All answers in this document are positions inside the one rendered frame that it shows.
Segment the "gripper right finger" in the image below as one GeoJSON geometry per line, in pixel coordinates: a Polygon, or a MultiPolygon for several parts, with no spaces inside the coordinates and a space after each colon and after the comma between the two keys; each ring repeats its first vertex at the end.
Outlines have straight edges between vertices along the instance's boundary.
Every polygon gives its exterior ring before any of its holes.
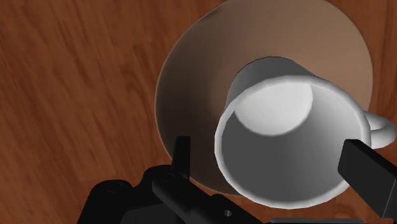
{"type": "Polygon", "coordinates": [[[397,166],[362,141],[346,139],[338,173],[380,218],[397,221],[397,166]]]}

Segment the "white mug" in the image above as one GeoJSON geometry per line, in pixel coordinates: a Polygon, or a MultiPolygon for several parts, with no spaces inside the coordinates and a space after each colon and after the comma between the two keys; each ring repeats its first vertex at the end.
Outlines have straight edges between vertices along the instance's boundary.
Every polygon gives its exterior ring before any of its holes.
{"type": "Polygon", "coordinates": [[[268,207],[327,202],[348,183],[337,171],[346,139],[373,149],[396,138],[388,119],[365,111],[346,91],[283,57],[264,57],[233,79],[214,135],[226,181],[268,207]]]}

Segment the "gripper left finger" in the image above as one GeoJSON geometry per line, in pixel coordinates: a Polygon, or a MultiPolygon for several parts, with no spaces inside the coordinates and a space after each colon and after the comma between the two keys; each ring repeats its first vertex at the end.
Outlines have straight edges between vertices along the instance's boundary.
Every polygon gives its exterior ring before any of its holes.
{"type": "Polygon", "coordinates": [[[221,194],[190,181],[190,137],[176,138],[172,163],[147,169],[137,186],[112,179],[90,191],[77,224],[263,224],[221,194]]]}

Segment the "beige round plate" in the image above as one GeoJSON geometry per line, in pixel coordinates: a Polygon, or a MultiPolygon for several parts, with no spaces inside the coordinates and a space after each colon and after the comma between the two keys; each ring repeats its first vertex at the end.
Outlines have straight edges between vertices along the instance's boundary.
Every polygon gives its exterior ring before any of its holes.
{"type": "Polygon", "coordinates": [[[262,57],[284,57],[336,84],[368,109],[373,65],[353,21],[328,0],[226,0],[194,22],[161,69],[155,117],[168,154],[190,136],[191,178],[235,195],[214,157],[214,133],[235,75],[262,57]]]}

